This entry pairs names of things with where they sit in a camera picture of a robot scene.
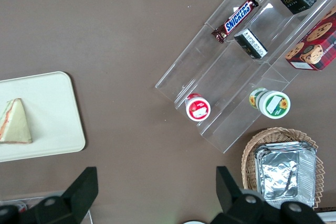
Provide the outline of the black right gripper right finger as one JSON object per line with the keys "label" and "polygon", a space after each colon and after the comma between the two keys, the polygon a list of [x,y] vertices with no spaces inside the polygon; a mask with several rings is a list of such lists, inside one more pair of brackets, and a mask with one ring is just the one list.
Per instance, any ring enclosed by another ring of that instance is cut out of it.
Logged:
{"label": "black right gripper right finger", "polygon": [[222,212],[211,223],[324,223],[301,202],[287,201],[278,209],[251,192],[243,193],[226,166],[216,167],[216,194]]}

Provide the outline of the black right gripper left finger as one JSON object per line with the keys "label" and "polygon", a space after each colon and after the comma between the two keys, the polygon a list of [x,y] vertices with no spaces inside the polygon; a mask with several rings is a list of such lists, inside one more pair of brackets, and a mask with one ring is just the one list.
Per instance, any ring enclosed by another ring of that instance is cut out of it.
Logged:
{"label": "black right gripper left finger", "polygon": [[60,196],[50,196],[19,212],[1,206],[1,223],[81,223],[98,195],[96,167],[87,167]]}

